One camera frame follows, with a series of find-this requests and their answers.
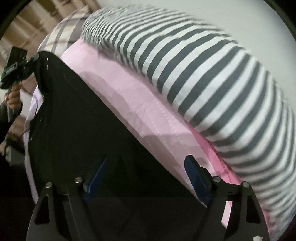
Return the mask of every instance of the human hand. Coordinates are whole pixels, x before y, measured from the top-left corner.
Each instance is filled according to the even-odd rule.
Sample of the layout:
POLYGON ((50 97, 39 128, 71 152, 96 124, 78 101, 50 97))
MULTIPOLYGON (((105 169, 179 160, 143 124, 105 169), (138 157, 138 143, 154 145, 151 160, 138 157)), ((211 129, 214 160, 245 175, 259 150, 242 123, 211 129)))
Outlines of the human hand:
POLYGON ((22 102, 20 100, 20 88, 21 84, 18 83, 14 85, 11 89, 10 94, 7 93, 4 95, 4 103, 8 105, 12 110, 19 110, 21 108, 22 102))

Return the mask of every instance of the screw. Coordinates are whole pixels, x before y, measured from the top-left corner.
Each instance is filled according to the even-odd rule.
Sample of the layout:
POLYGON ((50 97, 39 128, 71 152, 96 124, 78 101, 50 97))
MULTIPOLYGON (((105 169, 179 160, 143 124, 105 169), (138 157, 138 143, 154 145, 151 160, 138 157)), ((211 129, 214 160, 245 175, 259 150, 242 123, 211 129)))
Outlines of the screw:
POLYGON ((250 184, 249 184, 248 182, 243 182, 242 185, 243 185, 245 188, 250 187, 250 184))
POLYGON ((220 177, 213 177, 213 181, 216 182, 216 183, 219 183, 221 182, 221 178, 220 177))
POLYGON ((82 182, 82 178, 81 177, 77 177, 77 178, 75 178, 74 182, 81 183, 82 182))
POLYGON ((46 188, 51 188, 51 187, 52 187, 52 183, 49 182, 49 183, 45 184, 45 187, 46 187, 46 188))

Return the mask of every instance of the pink fabric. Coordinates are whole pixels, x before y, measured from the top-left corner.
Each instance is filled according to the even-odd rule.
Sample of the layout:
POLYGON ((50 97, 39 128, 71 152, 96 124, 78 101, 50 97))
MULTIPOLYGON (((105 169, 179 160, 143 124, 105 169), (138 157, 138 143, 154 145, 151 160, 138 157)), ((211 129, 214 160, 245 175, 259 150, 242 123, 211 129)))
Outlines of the pink fabric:
MULTIPOLYGON (((193 155, 213 176, 225 172, 225 166, 211 145, 186 124, 147 80, 98 53, 82 40, 69 47, 62 60, 193 194, 195 192, 184 169, 187 155, 193 155)), ((239 183, 232 173, 230 178, 229 175, 222 175, 222 178, 226 182, 239 183)), ((227 222, 229 211, 230 206, 227 206, 223 223, 227 222)))

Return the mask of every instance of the person's arm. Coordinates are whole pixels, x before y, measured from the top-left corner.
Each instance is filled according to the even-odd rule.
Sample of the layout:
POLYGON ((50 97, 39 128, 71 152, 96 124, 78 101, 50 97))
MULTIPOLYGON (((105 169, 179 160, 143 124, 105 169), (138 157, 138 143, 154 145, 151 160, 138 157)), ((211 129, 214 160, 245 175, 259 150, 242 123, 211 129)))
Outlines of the person's arm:
POLYGON ((22 111, 22 102, 20 100, 21 85, 17 84, 12 87, 11 93, 4 96, 4 101, 0 105, 0 143, 4 141, 7 132, 12 125, 13 121, 22 111), (14 110, 13 121, 8 122, 7 105, 14 110))

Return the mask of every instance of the plaid fabric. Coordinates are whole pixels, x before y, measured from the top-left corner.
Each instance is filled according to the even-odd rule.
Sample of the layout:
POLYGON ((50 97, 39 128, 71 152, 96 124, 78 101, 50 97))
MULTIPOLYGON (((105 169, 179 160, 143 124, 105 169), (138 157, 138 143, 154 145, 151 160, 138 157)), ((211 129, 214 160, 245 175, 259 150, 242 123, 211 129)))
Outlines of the plaid fabric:
POLYGON ((71 13, 46 36, 38 51, 49 51, 60 57, 80 38, 82 25, 89 15, 88 6, 71 13))

